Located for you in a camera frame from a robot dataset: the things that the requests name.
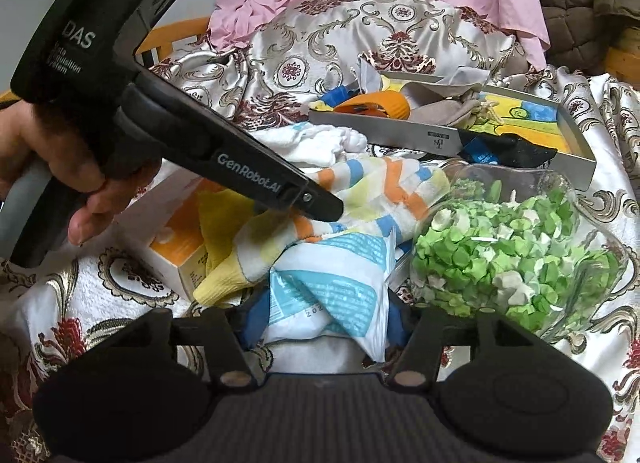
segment finger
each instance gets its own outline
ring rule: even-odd
[[[34,151],[49,164],[53,176],[80,192],[93,192],[102,186],[104,176],[91,150],[58,110],[24,101],[8,110],[14,110],[7,125],[15,137],[10,149],[17,158],[24,162],[25,151]],[[18,176],[15,167],[11,174]]]
[[[126,180],[107,180],[98,192],[89,196],[87,208],[94,214],[119,214],[126,209],[141,186],[151,183],[158,174],[160,165],[161,162],[150,162]]]
[[[78,210],[69,221],[66,236],[73,245],[81,245],[101,234],[113,221],[113,214],[92,214],[87,207]]]

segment grey cloth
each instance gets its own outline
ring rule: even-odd
[[[433,124],[435,126],[468,127],[471,111],[480,106],[478,99],[465,103],[457,100],[441,100],[411,110],[409,122]]]
[[[449,97],[466,99],[469,94],[480,92],[489,82],[490,75],[486,69],[460,66],[453,74],[436,82],[407,82],[400,92],[414,109]]]

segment striped towel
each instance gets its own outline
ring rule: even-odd
[[[255,286],[265,278],[273,263],[300,241],[320,239],[347,232],[387,237],[395,230],[396,246],[414,236],[415,225],[429,207],[449,192],[449,181],[440,169],[421,166],[417,160],[362,158],[340,162],[310,177],[344,201],[344,214],[336,222],[310,220],[291,211],[288,214],[268,210],[250,217],[244,224],[207,230],[224,199],[246,199],[229,190],[200,202],[200,224],[209,252],[209,273],[193,294],[203,305],[213,305],[223,297]]]

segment patterned fabric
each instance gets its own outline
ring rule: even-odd
[[[399,4],[420,17],[398,22],[411,16],[397,8],[393,11]],[[434,10],[443,13],[436,15]],[[423,17],[428,18],[418,24]],[[515,50],[510,37],[486,36],[472,23],[461,23],[461,17],[459,10],[430,0],[352,0],[321,10],[313,19],[292,8],[255,36],[247,55],[216,54],[204,39],[188,51],[175,53],[158,72],[229,119],[240,109],[239,125],[266,128],[304,119],[303,103],[341,83],[358,53],[394,56],[389,53],[390,45],[382,41],[411,42],[404,36],[392,38],[399,32],[413,39],[415,46],[397,46],[402,58],[398,68],[421,68],[429,57],[438,73],[450,72],[460,64],[485,64],[499,71],[519,60],[513,53],[509,58],[509,50]],[[296,70],[295,74],[287,70],[290,79],[282,74],[281,66],[286,64]],[[579,194],[579,202],[624,243],[631,261],[589,326],[568,335],[558,348],[596,373],[613,395],[612,421],[600,456],[607,463],[634,463],[640,456],[640,427],[634,422],[640,392],[640,95],[608,75],[588,80],[580,72],[569,74],[555,68],[506,76],[502,83],[561,102],[597,157],[593,183]],[[378,146],[371,146],[370,152],[375,156],[415,155]],[[165,165],[158,180],[171,170],[171,165]],[[407,286],[401,286],[398,294],[412,302]],[[0,402],[6,422],[0,433],[20,463],[46,459],[30,408],[34,391],[52,371],[153,307],[168,307],[175,316],[197,316],[201,309],[181,301],[150,277],[108,234],[79,252],[60,252],[37,274],[2,263],[0,305],[4,317],[0,325]],[[385,364],[373,364],[352,341],[320,337],[260,346],[252,357],[264,371],[388,373],[399,354],[389,350]],[[202,374],[199,351],[180,350],[179,356],[183,364]],[[440,377],[466,359],[468,350],[447,348]]]
[[[326,223],[300,214],[283,218],[273,210],[248,217],[233,240],[220,237],[221,243],[229,246],[227,256],[211,265],[212,270],[193,292],[194,299],[211,306],[239,289],[255,286],[284,250],[301,241],[315,243],[347,231],[388,237],[393,229],[397,247],[412,239],[418,220],[449,192],[449,180],[442,170],[404,158],[364,157],[340,162],[309,177],[344,202],[340,219]],[[232,191],[219,193],[221,199],[228,192]],[[200,216],[206,219],[200,208]]]
[[[154,71],[258,130],[306,120],[305,104],[352,82],[350,69],[363,54],[389,71],[475,66],[505,75],[528,68],[515,37],[470,8],[437,0],[303,0],[256,32],[246,52],[219,53],[205,36]]]

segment shredded green paper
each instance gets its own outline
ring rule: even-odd
[[[465,199],[447,202],[415,244],[422,297],[461,317],[491,307],[538,332],[565,309],[578,265],[589,261],[598,269],[580,281],[581,308],[568,317],[579,321],[581,310],[592,310],[613,284],[617,258],[572,245],[580,217],[562,190],[519,203],[515,191],[498,202],[501,191],[500,181],[486,195],[478,182],[457,182]]]

